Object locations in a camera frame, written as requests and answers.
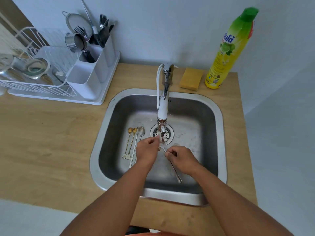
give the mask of floor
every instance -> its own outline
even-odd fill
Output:
[[[0,199],[0,235],[58,236],[76,216],[75,213]]]

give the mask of wooden countertop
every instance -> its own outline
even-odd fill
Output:
[[[79,213],[103,191],[89,158],[110,100],[129,88],[155,89],[157,66],[120,63],[100,106],[0,97],[0,198]],[[181,89],[175,69],[171,91],[212,99],[224,121],[227,184],[257,204],[237,73],[217,90],[201,80],[198,92]],[[184,235],[224,235],[210,207],[140,198],[132,225]]]

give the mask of dish rack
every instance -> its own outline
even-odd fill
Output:
[[[65,35],[68,32],[70,32],[68,29],[25,27],[15,35],[18,42],[22,43],[25,48],[16,44],[12,45],[11,49],[19,58],[45,58],[58,71],[63,72],[68,77],[82,54],[73,53],[66,46]],[[100,105],[104,102],[120,59],[118,51],[114,51],[114,54],[114,62],[112,66],[108,67],[106,73],[108,77],[104,83],[101,83],[100,96],[94,101],[84,99],[67,83],[67,80],[59,86],[54,86],[0,79],[0,85],[9,88],[8,93],[16,96]]]

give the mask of forearm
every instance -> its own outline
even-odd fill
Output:
[[[203,166],[192,175],[217,216],[227,236],[292,235],[259,207],[228,187]]]
[[[85,208],[61,235],[124,235],[149,170],[147,166],[136,163],[112,187]]]

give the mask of drain strainer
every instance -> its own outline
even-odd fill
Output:
[[[155,124],[151,128],[150,137],[156,137],[156,136],[161,134],[161,132],[158,130],[157,127],[158,127],[157,124]],[[171,128],[171,126],[168,125],[168,124],[165,124],[165,131],[166,131],[166,133],[164,134],[163,139],[164,139],[165,145],[167,145],[167,144],[170,144],[171,141],[173,140],[173,138],[174,138],[174,131]]]

